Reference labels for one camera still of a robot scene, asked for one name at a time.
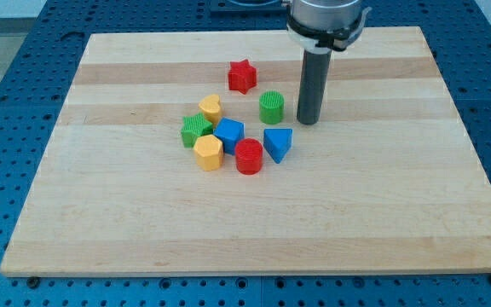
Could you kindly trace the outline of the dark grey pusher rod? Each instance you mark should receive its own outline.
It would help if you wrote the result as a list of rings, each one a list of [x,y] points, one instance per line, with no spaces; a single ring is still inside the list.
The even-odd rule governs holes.
[[[331,55],[303,52],[297,101],[297,120],[303,125],[314,125],[320,118]]]

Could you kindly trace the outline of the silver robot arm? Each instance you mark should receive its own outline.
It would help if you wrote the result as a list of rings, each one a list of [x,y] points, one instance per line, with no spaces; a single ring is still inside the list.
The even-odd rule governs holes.
[[[372,11],[361,0],[293,0],[286,5],[289,37],[303,48],[297,121],[314,125],[321,115],[333,52],[361,35]]]

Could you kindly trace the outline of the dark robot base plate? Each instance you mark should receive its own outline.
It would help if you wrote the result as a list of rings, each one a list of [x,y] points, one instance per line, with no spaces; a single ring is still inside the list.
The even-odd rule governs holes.
[[[285,13],[281,0],[208,0],[212,15]]]

